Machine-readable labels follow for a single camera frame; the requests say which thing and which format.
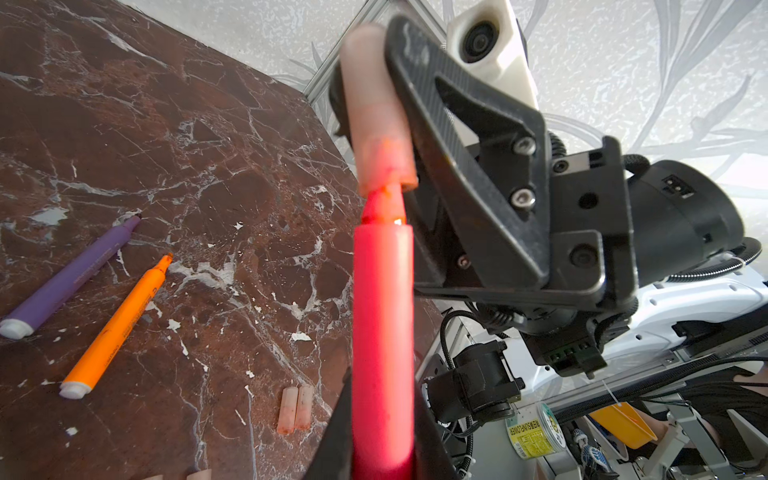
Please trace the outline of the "orange marker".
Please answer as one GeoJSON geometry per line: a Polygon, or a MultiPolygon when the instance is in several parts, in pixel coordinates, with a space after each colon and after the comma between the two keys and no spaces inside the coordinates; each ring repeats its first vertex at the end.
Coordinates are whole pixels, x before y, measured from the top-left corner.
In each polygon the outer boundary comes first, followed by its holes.
{"type": "Polygon", "coordinates": [[[172,261],[172,254],[164,255],[141,277],[61,383],[61,397],[80,400],[93,391],[164,283],[172,261]]]}

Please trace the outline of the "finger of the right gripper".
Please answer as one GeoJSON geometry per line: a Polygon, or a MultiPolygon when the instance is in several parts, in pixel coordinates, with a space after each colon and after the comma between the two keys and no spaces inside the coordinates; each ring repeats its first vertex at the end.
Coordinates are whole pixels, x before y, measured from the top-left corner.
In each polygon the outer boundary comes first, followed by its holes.
{"type": "Polygon", "coordinates": [[[328,99],[333,113],[339,123],[335,135],[338,137],[350,138],[351,130],[349,125],[343,79],[341,77],[333,77],[330,80],[328,88],[328,99]]]}

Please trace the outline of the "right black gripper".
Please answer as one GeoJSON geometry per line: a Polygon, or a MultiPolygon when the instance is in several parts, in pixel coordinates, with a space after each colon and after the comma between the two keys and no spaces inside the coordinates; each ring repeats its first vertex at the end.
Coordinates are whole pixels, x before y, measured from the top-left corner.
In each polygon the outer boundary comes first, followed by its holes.
{"type": "Polygon", "coordinates": [[[560,376],[602,369],[602,335],[639,282],[619,142],[551,158],[539,109],[472,76],[407,17],[390,22],[385,59],[421,182],[406,201],[416,294],[475,304],[560,376]]]}

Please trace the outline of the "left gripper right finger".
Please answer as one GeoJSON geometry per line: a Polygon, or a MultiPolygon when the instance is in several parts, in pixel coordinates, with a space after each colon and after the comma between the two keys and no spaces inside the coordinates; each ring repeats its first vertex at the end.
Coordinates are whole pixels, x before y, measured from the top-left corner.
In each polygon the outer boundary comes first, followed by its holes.
{"type": "Polygon", "coordinates": [[[418,383],[414,384],[414,459],[417,480],[457,480],[456,469],[444,445],[418,383]]]}

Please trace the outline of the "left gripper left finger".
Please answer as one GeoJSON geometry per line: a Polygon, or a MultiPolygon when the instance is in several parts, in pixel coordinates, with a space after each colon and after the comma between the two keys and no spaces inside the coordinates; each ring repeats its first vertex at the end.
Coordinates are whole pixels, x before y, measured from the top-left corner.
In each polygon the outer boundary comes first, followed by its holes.
{"type": "Polygon", "coordinates": [[[349,480],[352,471],[351,369],[303,480],[349,480]]]}

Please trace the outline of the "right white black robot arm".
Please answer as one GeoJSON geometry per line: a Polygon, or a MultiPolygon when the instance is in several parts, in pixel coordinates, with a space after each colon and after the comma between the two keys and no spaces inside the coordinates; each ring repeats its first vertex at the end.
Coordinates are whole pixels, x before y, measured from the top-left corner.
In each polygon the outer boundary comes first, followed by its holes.
{"type": "Polygon", "coordinates": [[[393,186],[413,234],[411,288],[469,301],[533,361],[592,374],[640,288],[716,277],[760,251],[728,196],[681,162],[548,131],[510,13],[468,13],[447,46],[411,19],[343,41],[329,92],[361,192],[393,186]]]}

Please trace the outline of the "translucent pen cap six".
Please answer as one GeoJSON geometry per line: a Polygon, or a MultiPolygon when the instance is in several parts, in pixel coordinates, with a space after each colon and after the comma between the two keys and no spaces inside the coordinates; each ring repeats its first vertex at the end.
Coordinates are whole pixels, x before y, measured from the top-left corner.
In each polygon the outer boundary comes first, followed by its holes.
{"type": "Polygon", "coordinates": [[[367,23],[342,43],[340,66],[360,194],[387,185],[417,187],[413,142],[387,70],[385,28],[367,23]]]}

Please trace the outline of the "pink marker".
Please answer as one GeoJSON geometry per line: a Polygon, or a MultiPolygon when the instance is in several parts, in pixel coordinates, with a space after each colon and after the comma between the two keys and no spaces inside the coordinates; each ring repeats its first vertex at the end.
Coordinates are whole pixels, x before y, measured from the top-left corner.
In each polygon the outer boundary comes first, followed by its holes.
{"type": "Polygon", "coordinates": [[[370,192],[354,232],[352,476],[408,479],[414,450],[413,234],[402,188],[370,192]]]}

